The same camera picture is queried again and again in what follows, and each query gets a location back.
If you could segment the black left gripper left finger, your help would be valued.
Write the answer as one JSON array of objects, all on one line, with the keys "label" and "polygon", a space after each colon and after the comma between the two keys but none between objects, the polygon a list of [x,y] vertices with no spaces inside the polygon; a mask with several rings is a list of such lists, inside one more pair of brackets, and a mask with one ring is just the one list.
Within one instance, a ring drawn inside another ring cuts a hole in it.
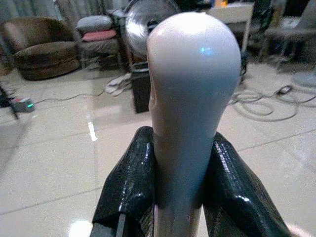
[{"label": "black left gripper left finger", "polygon": [[108,175],[90,237],[154,237],[153,129],[140,127]]}]

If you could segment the grey cushion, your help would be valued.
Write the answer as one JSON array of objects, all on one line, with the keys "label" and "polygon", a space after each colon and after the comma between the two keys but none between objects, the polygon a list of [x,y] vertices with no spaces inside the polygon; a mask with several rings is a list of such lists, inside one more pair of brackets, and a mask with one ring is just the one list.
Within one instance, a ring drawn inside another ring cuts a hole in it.
[{"label": "grey cushion", "polygon": [[113,21],[107,15],[93,15],[80,19],[76,29],[82,33],[105,31],[112,27]]}]

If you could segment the white cloth pile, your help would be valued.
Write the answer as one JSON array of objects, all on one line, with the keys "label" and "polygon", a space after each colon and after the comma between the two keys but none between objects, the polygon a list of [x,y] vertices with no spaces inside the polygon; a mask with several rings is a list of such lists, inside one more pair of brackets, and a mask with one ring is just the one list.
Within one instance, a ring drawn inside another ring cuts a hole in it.
[{"label": "white cloth pile", "polygon": [[131,89],[131,73],[117,77],[107,83],[105,91],[113,96],[118,96]]}]

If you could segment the white table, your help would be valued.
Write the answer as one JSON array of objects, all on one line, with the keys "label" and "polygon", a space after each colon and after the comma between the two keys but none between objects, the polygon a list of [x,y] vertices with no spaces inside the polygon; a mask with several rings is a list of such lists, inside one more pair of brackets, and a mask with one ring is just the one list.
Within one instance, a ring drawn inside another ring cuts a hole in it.
[{"label": "white table", "polygon": [[253,2],[238,2],[230,3],[225,7],[213,7],[206,11],[208,15],[211,15],[225,24],[230,23],[245,23],[245,30],[242,38],[241,51],[246,52],[248,38],[250,33],[250,24],[253,14],[254,3]]}]

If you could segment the grey chair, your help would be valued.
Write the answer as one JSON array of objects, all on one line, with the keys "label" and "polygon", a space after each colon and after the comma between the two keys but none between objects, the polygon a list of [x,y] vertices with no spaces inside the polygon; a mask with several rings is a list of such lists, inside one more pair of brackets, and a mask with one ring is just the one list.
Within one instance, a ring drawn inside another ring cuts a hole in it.
[{"label": "grey chair", "polygon": [[316,35],[316,0],[309,0],[298,24],[293,28],[269,27],[263,33],[263,44],[259,51],[259,61],[262,62],[267,55],[271,40],[281,41],[280,54],[277,57],[276,70],[280,69],[284,53],[289,43],[293,43],[293,48],[297,43],[306,42]]}]

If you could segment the pink cushion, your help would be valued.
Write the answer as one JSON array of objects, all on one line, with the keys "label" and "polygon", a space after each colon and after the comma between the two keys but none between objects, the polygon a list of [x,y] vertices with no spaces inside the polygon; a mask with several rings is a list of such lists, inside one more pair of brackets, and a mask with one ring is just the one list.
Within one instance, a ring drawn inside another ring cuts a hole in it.
[{"label": "pink cushion", "polygon": [[114,38],[116,35],[117,33],[114,29],[106,31],[88,32],[83,35],[82,40],[85,42],[109,40]]}]

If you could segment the black power adapter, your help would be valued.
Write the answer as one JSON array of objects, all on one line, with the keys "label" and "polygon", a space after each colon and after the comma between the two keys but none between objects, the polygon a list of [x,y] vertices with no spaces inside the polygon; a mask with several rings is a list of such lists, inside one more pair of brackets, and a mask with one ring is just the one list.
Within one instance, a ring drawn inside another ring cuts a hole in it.
[{"label": "black power adapter", "polygon": [[292,90],[292,88],[293,87],[290,85],[283,86],[276,92],[276,95],[278,95],[278,96],[285,95],[285,94],[289,93]]}]

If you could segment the dark chair with cushions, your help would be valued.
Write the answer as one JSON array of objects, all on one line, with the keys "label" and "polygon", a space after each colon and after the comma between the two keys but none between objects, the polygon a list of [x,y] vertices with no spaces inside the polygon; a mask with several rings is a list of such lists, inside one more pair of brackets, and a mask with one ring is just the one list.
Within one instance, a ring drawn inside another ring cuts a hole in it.
[{"label": "dark chair with cushions", "polygon": [[78,43],[80,52],[80,64],[81,68],[85,69],[88,59],[91,55],[115,55],[117,57],[118,66],[123,68],[121,58],[121,43],[117,38],[99,40],[99,41],[80,41]]}]

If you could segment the black tripod leg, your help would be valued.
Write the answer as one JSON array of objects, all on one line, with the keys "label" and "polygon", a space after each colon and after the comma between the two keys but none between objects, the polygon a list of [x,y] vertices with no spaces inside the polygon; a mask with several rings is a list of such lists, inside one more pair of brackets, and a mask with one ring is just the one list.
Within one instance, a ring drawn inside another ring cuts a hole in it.
[{"label": "black tripod leg", "polygon": [[19,116],[17,114],[17,111],[13,107],[13,104],[11,103],[11,99],[7,95],[6,91],[2,88],[0,84],[0,108],[6,108],[9,107],[11,109],[12,114],[14,115],[15,119],[19,119]]}]

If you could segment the grey power strip green light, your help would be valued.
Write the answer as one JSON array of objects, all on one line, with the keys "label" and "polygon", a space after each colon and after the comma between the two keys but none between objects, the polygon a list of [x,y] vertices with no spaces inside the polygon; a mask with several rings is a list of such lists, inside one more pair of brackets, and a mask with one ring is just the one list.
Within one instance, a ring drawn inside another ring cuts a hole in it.
[{"label": "grey power strip green light", "polygon": [[31,113],[35,110],[35,104],[30,98],[14,98],[10,102],[18,113]]}]

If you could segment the silver round fan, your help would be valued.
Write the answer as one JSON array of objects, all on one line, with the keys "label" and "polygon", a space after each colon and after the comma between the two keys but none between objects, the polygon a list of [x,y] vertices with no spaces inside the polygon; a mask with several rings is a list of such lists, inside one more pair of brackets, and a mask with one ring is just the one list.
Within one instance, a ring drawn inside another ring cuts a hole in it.
[{"label": "silver round fan", "polygon": [[180,12],[174,0],[132,0],[124,10],[124,36],[131,52],[145,59],[151,31],[163,20]]}]

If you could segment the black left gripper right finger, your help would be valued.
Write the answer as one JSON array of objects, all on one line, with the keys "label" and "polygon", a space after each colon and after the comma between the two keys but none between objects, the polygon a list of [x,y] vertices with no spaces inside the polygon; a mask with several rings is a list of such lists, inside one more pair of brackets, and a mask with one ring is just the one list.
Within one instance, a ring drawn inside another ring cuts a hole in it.
[{"label": "black left gripper right finger", "polygon": [[291,237],[258,176],[220,133],[204,180],[208,237]]}]

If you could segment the black box on floor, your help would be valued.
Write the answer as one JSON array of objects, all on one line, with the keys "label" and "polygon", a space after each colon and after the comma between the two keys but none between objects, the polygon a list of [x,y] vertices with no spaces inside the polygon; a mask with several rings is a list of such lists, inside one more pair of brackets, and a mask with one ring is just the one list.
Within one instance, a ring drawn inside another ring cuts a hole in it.
[{"label": "black box on floor", "polygon": [[136,113],[149,110],[151,82],[147,62],[135,63],[131,67],[131,85]]}]

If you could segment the white broom handle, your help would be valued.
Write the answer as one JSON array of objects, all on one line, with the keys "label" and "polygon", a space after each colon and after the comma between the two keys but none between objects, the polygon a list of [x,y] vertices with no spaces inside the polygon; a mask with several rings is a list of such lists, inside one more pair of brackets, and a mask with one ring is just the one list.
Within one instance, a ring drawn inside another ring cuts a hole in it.
[{"label": "white broom handle", "polygon": [[159,23],[147,40],[154,131],[154,237],[196,237],[204,177],[222,114],[239,83],[231,30],[206,13]]}]

